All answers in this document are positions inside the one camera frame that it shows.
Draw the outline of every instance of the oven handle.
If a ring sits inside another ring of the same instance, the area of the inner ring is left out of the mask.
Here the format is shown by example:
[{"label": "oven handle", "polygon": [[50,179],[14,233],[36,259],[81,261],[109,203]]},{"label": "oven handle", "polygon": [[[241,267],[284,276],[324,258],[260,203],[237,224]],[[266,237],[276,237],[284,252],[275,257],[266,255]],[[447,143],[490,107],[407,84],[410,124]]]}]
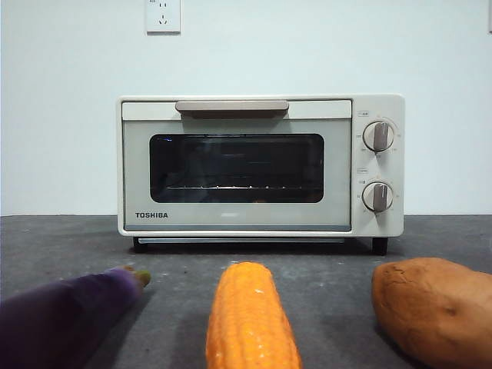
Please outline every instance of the oven handle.
[{"label": "oven handle", "polygon": [[273,118],[287,114],[285,100],[178,101],[176,110],[192,118]]}]

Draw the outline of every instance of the temperature knob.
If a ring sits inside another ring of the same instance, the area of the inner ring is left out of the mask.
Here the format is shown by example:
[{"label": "temperature knob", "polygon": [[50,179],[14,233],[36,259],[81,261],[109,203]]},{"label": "temperature knob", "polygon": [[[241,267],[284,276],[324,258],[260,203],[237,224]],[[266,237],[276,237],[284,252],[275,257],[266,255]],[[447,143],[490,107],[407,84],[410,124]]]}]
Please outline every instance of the temperature knob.
[{"label": "temperature knob", "polygon": [[364,143],[374,152],[389,148],[393,144],[393,138],[393,128],[385,121],[373,121],[364,130]]},{"label": "temperature knob", "polygon": [[393,203],[393,191],[383,182],[372,182],[364,189],[362,200],[369,210],[381,213]]}]

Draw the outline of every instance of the toy vegetable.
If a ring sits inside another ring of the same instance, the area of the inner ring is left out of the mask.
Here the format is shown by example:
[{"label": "toy vegetable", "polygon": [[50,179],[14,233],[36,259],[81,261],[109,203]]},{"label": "toy vegetable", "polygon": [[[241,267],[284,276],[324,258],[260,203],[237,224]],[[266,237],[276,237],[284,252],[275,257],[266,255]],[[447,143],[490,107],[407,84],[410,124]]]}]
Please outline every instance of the toy vegetable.
[{"label": "toy vegetable", "polygon": [[208,322],[208,369],[300,369],[291,326],[270,271],[230,266],[218,284]]},{"label": "toy vegetable", "polygon": [[58,281],[0,305],[0,367],[80,368],[150,281],[130,267]]},{"label": "toy vegetable", "polygon": [[492,368],[492,275],[439,258],[382,264],[372,299],[403,351],[435,368]]}]

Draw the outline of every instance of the potato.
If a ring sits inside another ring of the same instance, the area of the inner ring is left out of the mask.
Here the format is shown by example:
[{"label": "potato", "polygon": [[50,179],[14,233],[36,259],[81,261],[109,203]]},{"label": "potato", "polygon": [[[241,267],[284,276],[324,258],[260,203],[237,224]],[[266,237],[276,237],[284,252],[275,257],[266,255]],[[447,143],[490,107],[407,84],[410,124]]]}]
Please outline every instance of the potato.
[{"label": "potato", "polygon": [[381,327],[410,356],[435,368],[492,368],[492,275],[440,258],[374,269]]}]

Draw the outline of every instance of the toshiba logo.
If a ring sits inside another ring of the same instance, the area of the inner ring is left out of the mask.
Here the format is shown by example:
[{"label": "toshiba logo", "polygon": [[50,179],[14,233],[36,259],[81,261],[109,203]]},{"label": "toshiba logo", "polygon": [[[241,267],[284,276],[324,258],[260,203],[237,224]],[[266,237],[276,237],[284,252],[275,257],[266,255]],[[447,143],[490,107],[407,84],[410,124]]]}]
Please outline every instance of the toshiba logo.
[{"label": "toshiba logo", "polygon": [[168,218],[168,213],[135,213],[137,218]]}]

